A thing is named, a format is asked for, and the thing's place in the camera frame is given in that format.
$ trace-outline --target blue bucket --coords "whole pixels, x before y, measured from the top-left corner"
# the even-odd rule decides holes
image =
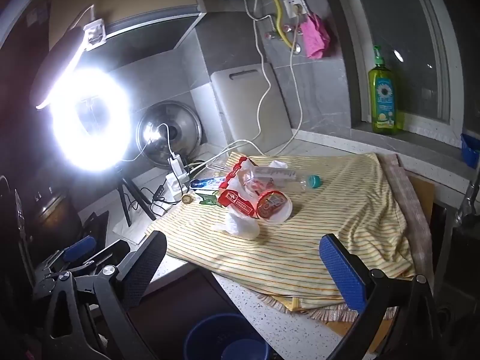
[[[199,322],[183,344],[185,360],[267,360],[270,345],[239,314],[212,315]]]
[[[477,167],[480,154],[480,140],[461,134],[462,138],[462,158],[463,161],[471,168]]]

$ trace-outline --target light stand tripod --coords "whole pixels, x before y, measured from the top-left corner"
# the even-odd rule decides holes
[[[125,201],[125,194],[123,192],[124,185],[127,187],[128,192],[131,193],[133,198],[140,205],[142,210],[144,210],[149,216],[149,218],[154,221],[157,217],[155,216],[153,211],[150,209],[150,205],[152,204],[152,202],[148,200],[145,194],[140,190],[140,188],[138,188],[138,186],[134,183],[134,181],[131,178],[123,174],[123,171],[121,168],[119,167],[117,168],[117,173],[118,173],[117,191],[120,194],[121,205],[123,207],[123,213],[125,214],[125,218],[127,219],[128,227],[131,226],[131,219],[130,219],[130,215],[128,214],[128,206]]]

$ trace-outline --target green bottle cap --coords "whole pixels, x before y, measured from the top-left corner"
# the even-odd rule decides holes
[[[375,64],[384,65],[385,61],[380,55],[380,46],[373,46],[373,52],[375,53]]]
[[[308,185],[310,188],[318,188],[322,185],[322,179],[317,175],[309,175]]]

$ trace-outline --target stainless steel pot lid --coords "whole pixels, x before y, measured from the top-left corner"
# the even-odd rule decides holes
[[[202,140],[202,127],[195,111],[182,103],[164,101],[149,107],[138,123],[136,140],[138,150],[158,167],[170,168],[167,142],[169,126],[172,151],[189,158]]]

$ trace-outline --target cutting board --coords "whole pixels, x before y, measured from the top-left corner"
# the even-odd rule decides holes
[[[292,136],[292,130],[272,67],[269,64],[264,64],[264,67],[272,88],[262,102],[262,134],[254,142],[266,152],[286,143]],[[227,142],[251,140],[258,133],[258,103],[268,88],[262,65],[218,71],[212,74],[211,80]],[[250,144],[237,150],[245,155],[258,155]]]

